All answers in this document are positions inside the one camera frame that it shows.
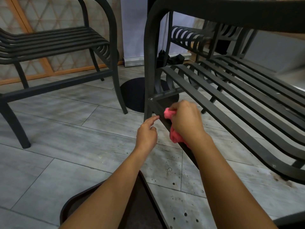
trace red cloth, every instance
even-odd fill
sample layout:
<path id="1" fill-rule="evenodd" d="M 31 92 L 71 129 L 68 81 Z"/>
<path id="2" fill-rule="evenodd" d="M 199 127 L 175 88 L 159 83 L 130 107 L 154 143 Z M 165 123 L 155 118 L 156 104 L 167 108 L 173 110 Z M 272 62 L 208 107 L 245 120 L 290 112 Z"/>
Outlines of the red cloth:
<path id="1" fill-rule="evenodd" d="M 164 118 L 171 120 L 172 116 L 175 115 L 176 112 L 177 111 L 170 111 L 169 108 L 166 108 L 164 111 Z M 188 146 L 183 137 L 174 130 L 173 126 L 170 128 L 170 139 L 174 143 L 183 142 Z"/>

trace person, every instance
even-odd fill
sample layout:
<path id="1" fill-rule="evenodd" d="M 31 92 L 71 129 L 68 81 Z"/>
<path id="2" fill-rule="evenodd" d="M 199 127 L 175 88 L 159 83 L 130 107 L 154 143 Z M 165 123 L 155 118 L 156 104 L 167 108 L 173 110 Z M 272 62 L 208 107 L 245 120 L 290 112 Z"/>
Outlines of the person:
<path id="1" fill-rule="evenodd" d="M 197 106 L 183 100 L 170 110 L 177 110 L 172 125 L 193 151 L 217 228 L 277 228 L 205 132 Z M 157 143 L 152 125 L 158 119 L 144 121 L 132 153 L 60 229 L 118 228 L 138 172 Z"/>

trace white baseboard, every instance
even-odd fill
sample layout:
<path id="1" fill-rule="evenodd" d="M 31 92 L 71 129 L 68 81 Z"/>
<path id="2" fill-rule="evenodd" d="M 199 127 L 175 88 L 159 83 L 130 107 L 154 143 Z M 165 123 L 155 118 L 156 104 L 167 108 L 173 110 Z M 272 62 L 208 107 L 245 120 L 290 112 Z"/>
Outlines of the white baseboard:
<path id="1" fill-rule="evenodd" d="M 191 53 L 189 52 L 181 53 L 181 54 L 184 56 L 185 60 L 189 60 L 191 58 Z M 171 58 L 177 55 L 178 54 L 169 54 Z M 124 58 L 124 65 L 125 67 L 144 65 L 144 56 Z"/>

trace forearm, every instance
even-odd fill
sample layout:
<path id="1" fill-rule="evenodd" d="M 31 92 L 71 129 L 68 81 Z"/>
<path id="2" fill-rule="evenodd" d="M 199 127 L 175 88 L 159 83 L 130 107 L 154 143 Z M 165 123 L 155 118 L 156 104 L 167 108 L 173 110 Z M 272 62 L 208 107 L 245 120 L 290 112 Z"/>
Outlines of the forearm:
<path id="1" fill-rule="evenodd" d="M 147 153 L 134 150 L 60 229 L 115 229 L 124 214 Z"/>
<path id="2" fill-rule="evenodd" d="M 217 228 L 276 228 L 248 189 L 204 133 L 192 149 Z"/>

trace person's right arm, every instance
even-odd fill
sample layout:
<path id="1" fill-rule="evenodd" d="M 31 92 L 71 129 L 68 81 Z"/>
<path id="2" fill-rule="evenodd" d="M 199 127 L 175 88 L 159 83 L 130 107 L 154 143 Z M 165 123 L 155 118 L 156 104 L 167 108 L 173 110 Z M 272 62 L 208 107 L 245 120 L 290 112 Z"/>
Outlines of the person's right arm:
<path id="1" fill-rule="evenodd" d="M 205 132 L 197 106 L 181 101 L 170 110 L 177 110 L 173 128 L 193 151 L 217 228 L 277 228 Z"/>

